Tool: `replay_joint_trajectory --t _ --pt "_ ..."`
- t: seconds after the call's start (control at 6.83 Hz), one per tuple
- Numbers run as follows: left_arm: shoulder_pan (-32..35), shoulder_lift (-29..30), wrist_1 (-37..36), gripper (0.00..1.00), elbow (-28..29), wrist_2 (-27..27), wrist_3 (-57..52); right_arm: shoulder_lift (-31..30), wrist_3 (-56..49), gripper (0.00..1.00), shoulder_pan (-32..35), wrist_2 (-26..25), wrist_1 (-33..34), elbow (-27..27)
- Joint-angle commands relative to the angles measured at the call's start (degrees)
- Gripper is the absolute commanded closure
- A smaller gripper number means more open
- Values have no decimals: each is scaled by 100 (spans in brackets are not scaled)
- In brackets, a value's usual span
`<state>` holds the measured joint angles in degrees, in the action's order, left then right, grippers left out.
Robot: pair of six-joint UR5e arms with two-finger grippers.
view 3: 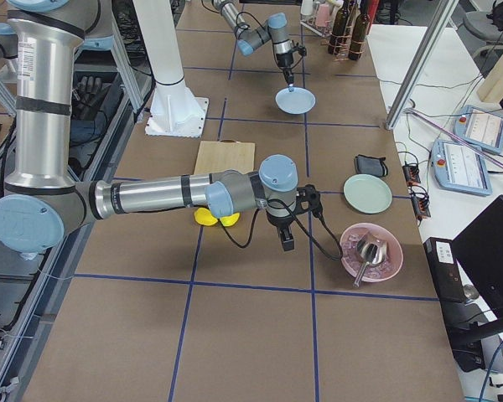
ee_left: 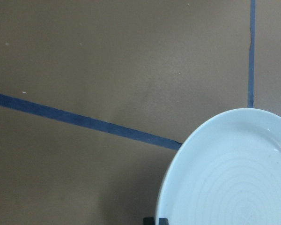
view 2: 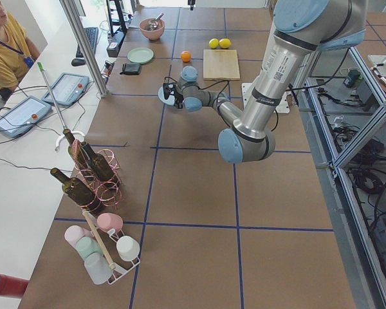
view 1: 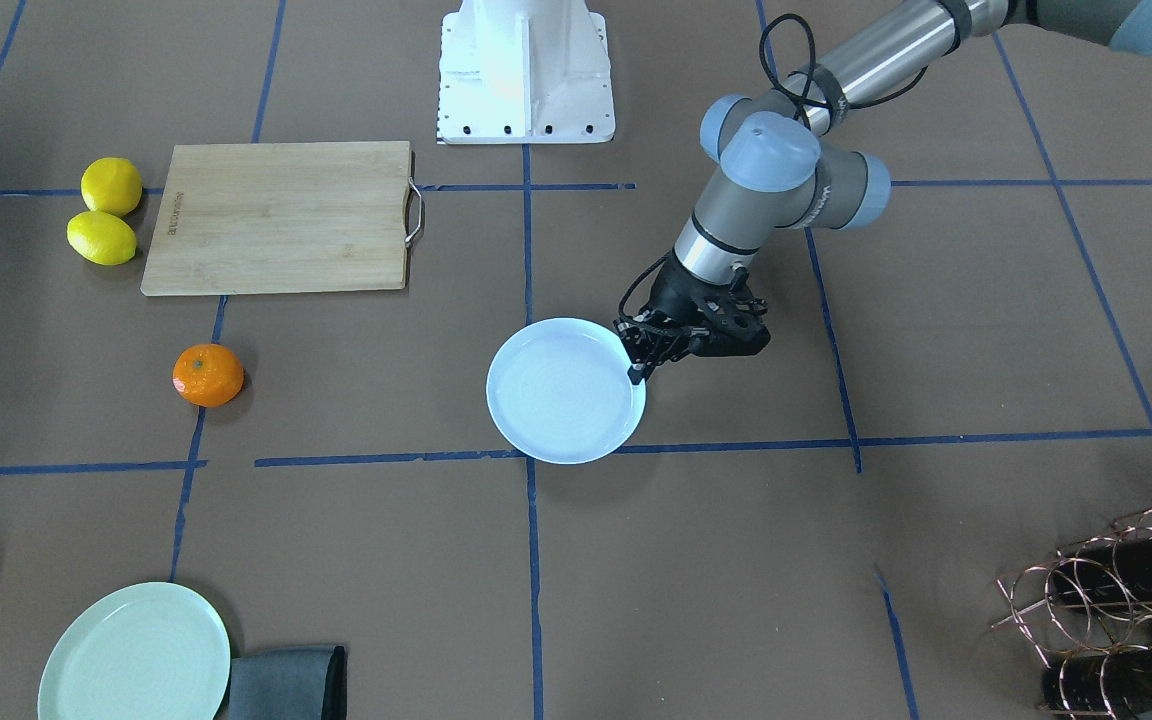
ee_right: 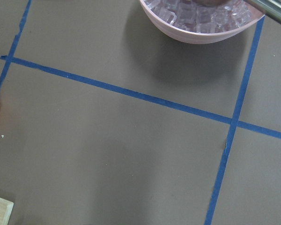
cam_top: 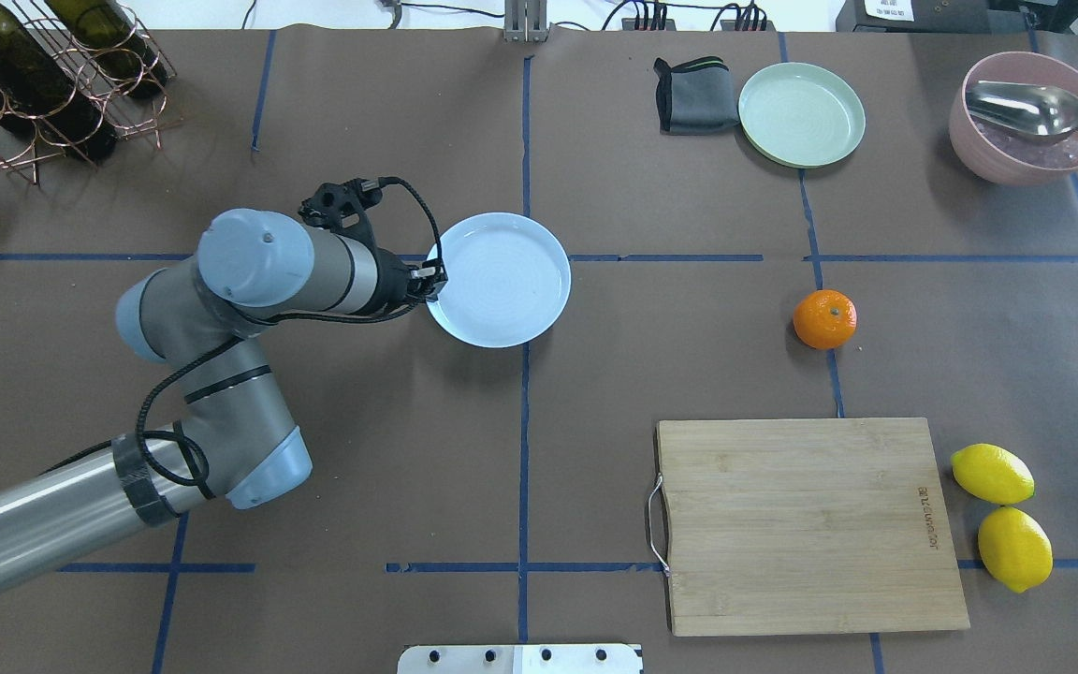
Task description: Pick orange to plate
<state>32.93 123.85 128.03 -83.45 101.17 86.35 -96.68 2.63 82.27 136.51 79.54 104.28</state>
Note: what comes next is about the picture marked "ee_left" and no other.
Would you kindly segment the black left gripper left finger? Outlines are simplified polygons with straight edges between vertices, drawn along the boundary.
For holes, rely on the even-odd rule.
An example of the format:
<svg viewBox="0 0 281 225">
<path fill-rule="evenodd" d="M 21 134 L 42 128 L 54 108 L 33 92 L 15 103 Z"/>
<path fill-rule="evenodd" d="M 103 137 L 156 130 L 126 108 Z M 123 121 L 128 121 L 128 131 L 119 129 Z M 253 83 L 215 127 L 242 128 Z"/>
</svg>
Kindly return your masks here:
<svg viewBox="0 0 281 225">
<path fill-rule="evenodd" d="M 155 225 L 155 218 L 154 217 L 144 217 L 142 222 L 143 222 L 143 225 Z"/>
</svg>

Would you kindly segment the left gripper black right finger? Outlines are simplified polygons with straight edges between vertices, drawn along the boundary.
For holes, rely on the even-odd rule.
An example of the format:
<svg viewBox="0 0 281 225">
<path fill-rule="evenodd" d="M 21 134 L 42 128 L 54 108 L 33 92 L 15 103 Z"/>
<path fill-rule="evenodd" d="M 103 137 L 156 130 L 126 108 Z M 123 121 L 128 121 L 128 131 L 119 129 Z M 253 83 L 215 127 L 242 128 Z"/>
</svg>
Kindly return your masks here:
<svg viewBox="0 0 281 225">
<path fill-rule="evenodd" d="M 167 218 L 159 218 L 158 219 L 158 224 L 159 225 L 169 225 L 169 221 Z"/>
</svg>

